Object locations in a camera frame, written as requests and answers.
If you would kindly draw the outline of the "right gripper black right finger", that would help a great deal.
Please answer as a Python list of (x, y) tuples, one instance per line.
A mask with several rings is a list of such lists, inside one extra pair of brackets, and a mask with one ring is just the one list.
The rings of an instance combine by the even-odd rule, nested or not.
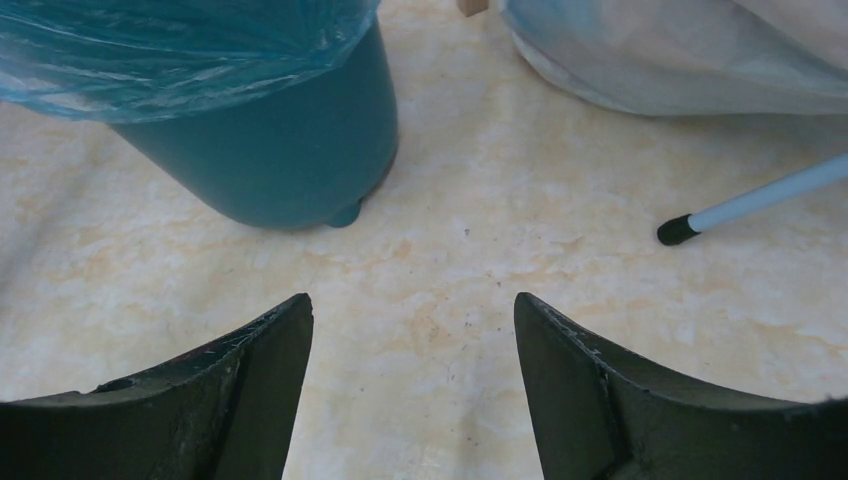
[(529, 293), (514, 326), (547, 479), (843, 479), (847, 403), (721, 387), (651, 361)]

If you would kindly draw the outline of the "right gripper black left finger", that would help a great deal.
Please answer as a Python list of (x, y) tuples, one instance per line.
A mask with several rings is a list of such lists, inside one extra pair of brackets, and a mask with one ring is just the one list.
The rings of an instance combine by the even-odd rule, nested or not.
[(1, 406), (5, 479), (279, 479), (310, 357), (298, 294), (149, 369)]

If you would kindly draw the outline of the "blue plastic trash bag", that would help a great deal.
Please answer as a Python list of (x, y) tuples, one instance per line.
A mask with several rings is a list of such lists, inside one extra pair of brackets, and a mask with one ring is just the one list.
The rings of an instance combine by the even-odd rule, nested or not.
[(5, 1), (1, 97), (143, 123), (236, 106), (338, 68), (374, 1)]

